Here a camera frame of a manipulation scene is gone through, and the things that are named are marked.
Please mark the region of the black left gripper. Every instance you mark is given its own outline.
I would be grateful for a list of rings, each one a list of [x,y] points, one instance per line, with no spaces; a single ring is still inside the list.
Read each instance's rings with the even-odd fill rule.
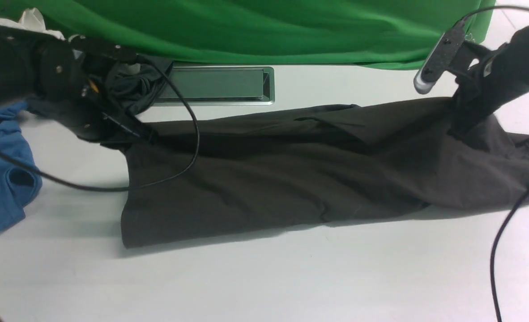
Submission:
[[[86,54],[68,41],[50,41],[37,47],[41,94],[37,115],[54,120],[81,140],[97,144],[152,142],[157,132],[128,114],[114,101],[91,89],[91,81],[74,60]]]

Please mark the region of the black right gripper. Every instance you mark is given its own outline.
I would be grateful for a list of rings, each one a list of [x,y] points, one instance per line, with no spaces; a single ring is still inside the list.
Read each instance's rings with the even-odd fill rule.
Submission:
[[[457,139],[504,104],[529,93],[529,26],[494,51],[469,43],[464,50],[473,53],[478,63],[456,78],[448,133]]]

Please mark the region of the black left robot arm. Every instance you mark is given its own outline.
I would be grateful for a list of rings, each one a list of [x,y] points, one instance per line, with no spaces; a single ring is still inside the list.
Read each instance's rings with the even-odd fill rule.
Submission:
[[[58,39],[0,25],[0,108],[27,102],[91,143],[154,141],[156,131],[111,94],[118,67],[140,61],[134,50],[97,38]]]

